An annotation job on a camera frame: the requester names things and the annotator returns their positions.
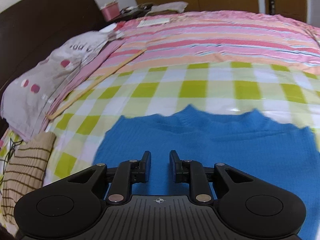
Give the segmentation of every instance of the ribbed black surface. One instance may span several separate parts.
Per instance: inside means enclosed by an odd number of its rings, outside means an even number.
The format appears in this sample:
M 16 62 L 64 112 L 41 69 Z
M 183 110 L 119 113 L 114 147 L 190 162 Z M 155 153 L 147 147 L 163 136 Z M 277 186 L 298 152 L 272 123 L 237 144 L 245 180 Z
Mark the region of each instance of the ribbed black surface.
M 133 196 L 107 208 L 101 220 L 68 240 L 249 240 L 225 227 L 210 207 L 186 196 Z M 296 236 L 286 240 L 298 240 Z

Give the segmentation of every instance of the pink striped bedsheet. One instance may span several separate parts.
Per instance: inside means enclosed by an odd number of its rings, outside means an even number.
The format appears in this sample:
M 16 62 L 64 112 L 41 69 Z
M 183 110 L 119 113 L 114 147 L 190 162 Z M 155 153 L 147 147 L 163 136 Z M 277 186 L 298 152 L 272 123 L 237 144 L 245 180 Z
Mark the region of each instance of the pink striped bedsheet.
M 103 75 L 139 50 L 147 51 L 118 72 L 202 62 L 240 61 L 278 64 L 320 74 L 320 28 L 285 18 L 239 11 L 187 12 L 170 23 L 121 28 L 125 43 L 93 75 Z

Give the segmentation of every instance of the wooden headboard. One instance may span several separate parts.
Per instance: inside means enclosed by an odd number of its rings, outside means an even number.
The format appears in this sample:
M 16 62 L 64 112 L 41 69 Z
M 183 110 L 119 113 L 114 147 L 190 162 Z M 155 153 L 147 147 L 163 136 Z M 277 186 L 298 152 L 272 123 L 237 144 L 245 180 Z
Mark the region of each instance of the wooden headboard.
M 94 0 L 22 0 L 0 13 L 0 100 L 15 78 L 105 20 Z M 0 119 L 0 137 L 7 128 Z

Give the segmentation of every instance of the wooden stick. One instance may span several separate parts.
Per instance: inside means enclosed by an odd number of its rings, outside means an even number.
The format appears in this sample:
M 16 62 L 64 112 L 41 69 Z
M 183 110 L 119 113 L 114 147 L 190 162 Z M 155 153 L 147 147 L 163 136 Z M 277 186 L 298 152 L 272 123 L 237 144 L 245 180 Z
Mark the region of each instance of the wooden stick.
M 69 102 L 67 102 L 63 107 L 61 107 L 60 109 L 58 109 L 56 112 L 54 112 L 51 115 L 46 115 L 46 117 L 49 120 L 53 120 L 55 119 L 57 116 L 59 116 L 60 114 L 62 114 L 66 109 L 68 109 L 74 102 L 76 102 L 80 97 L 82 97 L 85 93 L 87 93 L 89 90 L 93 89 L 96 85 L 100 84 L 102 81 L 104 81 L 107 77 L 111 76 L 112 74 L 114 74 L 116 71 L 118 71 L 120 68 L 122 68 L 123 66 L 127 65 L 129 62 L 133 61 L 135 58 L 139 57 L 142 53 L 144 53 L 147 49 L 142 49 L 140 50 L 137 54 L 134 54 L 131 58 L 127 59 L 126 61 L 120 63 L 116 69 L 111 70 L 110 72 L 104 74 L 101 78 L 95 80 L 94 82 L 92 82 L 92 84 L 90 84 L 90 86 L 88 86 L 85 90 L 81 91 L 78 95 L 76 95 L 72 100 L 70 100 Z

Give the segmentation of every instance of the beige striped cloth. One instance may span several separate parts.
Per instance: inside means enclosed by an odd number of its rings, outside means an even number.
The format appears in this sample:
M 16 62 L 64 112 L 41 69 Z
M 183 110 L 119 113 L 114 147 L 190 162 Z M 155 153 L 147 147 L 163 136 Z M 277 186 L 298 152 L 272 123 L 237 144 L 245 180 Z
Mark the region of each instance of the beige striped cloth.
M 33 140 L 21 145 L 5 168 L 1 209 L 4 219 L 13 225 L 13 209 L 25 194 L 42 186 L 44 172 L 56 136 L 41 132 Z

